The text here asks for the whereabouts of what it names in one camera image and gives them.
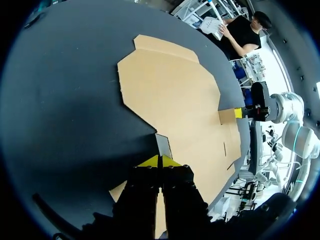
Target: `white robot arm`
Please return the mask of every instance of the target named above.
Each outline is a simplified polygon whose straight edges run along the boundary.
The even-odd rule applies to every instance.
[[[273,122],[276,124],[287,122],[281,137],[282,145],[302,158],[297,180],[289,193],[289,196],[296,201],[306,184],[311,159],[319,156],[320,140],[312,129],[303,126],[304,102],[299,95],[294,92],[284,92],[273,94],[270,97],[275,99],[277,104],[277,117]],[[275,156],[277,157],[277,162],[282,160],[281,151],[279,153],[275,151]],[[267,160],[264,167],[268,167],[274,173],[277,184],[282,186],[283,180],[278,173],[278,166],[274,156]],[[261,172],[256,174],[256,178],[264,183],[265,187],[269,187],[272,184],[272,181],[266,180],[267,178]]]

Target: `man's arm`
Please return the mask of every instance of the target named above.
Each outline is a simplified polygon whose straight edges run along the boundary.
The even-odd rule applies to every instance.
[[[246,44],[244,46],[240,46],[236,40],[234,39],[234,37],[232,35],[230,35],[230,37],[228,37],[232,47],[234,48],[234,50],[236,51],[236,53],[240,56],[240,57],[244,57],[246,54],[250,53],[251,51],[257,49],[259,46],[256,44]]]
[[[257,49],[259,46],[256,44],[246,44],[244,46],[240,46],[237,41],[234,39],[234,37],[230,34],[228,28],[225,25],[221,25],[219,28],[220,33],[222,33],[227,39],[229,39],[232,47],[236,51],[236,53],[244,57],[247,53],[250,53],[251,51]]]

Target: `flattened cardboard box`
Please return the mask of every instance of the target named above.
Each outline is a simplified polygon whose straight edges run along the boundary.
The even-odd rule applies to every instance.
[[[123,102],[168,137],[173,160],[191,167],[203,200],[211,203],[241,156],[234,110],[218,111],[215,78],[193,51],[144,35],[134,45],[135,51],[117,65]],[[115,201],[124,186],[110,191]],[[156,216],[157,238],[166,230],[162,208],[158,203],[162,214]]]

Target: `black t-shirt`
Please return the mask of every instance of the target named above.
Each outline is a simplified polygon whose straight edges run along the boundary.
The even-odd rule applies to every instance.
[[[259,34],[256,34],[250,27],[251,22],[245,19],[243,16],[238,16],[233,22],[231,22],[227,28],[235,41],[243,47],[246,44],[258,45],[258,49],[261,48],[261,41]],[[229,60],[240,59],[234,47],[231,45],[229,39],[225,36],[221,38],[221,41],[217,40],[211,33],[205,34],[214,44],[216,44],[227,56]]]

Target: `dark gray table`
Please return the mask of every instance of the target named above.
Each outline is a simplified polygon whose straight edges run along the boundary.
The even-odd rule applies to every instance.
[[[129,166],[157,153],[155,129],[123,105],[120,93],[117,62],[135,49],[139,34],[195,51],[218,84],[219,109],[244,106],[224,54],[167,13],[121,0],[72,0],[47,8],[22,30],[4,68],[0,136],[16,193],[48,233],[56,229],[32,194],[80,228],[93,221],[93,212],[111,215],[108,190],[126,179]],[[236,171],[250,145],[248,121],[239,120],[238,129],[242,157]]]

